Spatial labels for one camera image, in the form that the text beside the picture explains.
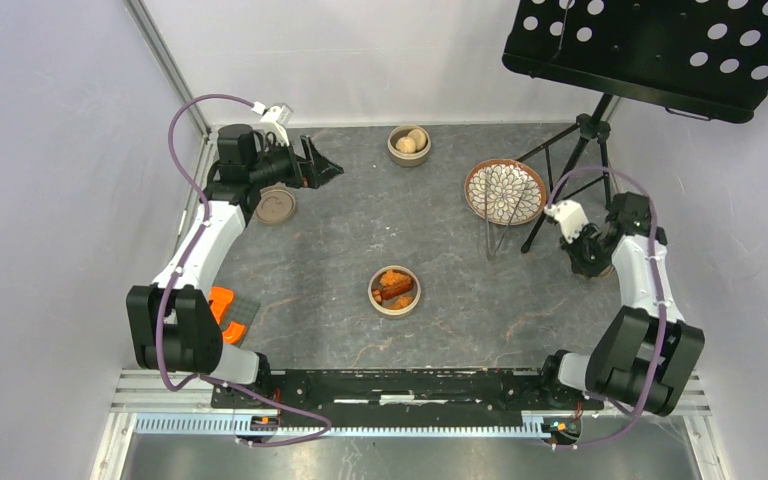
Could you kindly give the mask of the round bread bun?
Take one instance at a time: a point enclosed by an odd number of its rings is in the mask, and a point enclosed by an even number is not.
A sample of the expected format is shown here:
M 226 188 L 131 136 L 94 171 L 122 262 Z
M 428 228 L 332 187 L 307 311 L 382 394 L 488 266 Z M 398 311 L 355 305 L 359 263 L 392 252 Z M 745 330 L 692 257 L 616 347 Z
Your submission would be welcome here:
M 416 151 L 423 150 L 428 144 L 427 134 L 425 133 L 424 130 L 421 130 L 419 128 L 412 129 L 408 133 L 408 137 L 410 137 L 414 141 Z

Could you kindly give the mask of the orange fried food piece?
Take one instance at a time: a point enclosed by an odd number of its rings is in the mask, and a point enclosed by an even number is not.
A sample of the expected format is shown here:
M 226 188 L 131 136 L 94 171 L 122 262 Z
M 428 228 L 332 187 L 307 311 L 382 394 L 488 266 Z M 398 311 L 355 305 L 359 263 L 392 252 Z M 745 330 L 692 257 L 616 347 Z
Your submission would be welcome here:
M 411 296 L 399 296 L 394 298 L 393 302 L 387 306 L 389 310 L 403 310 L 412 305 L 414 298 Z

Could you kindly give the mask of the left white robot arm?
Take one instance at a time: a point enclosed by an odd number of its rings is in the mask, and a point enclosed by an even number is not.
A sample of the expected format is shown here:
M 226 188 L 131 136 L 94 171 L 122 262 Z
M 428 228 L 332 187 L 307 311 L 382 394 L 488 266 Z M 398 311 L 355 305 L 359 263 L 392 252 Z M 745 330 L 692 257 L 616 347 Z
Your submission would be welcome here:
M 263 189 L 277 184 L 317 189 L 343 174 L 309 136 L 300 141 L 303 152 L 296 154 L 273 132 L 245 124 L 219 129 L 218 158 L 208 171 L 202 203 L 184 243 L 150 284 L 136 285 L 126 296 L 140 367 L 236 383 L 236 394 L 250 407 L 272 399 L 274 381 L 264 374 L 265 357 L 223 340 L 208 296 Z

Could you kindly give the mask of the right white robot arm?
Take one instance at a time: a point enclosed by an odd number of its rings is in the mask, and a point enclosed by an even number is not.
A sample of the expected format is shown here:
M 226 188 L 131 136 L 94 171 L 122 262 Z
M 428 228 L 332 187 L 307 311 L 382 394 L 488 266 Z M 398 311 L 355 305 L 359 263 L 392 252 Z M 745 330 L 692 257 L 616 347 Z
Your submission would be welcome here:
M 595 278 L 616 273 L 621 306 L 589 354 L 560 350 L 547 358 L 537 382 L 540 400 L 562 408 L 578 391 L 667 416 L 675 409 L 705 345 L 673 299 L 666 271 L 667 239 L 648 197 L 614 196 L 604 225 L 582 205 L 563 200 L 545 208 L 561 231 L 571 270 Z

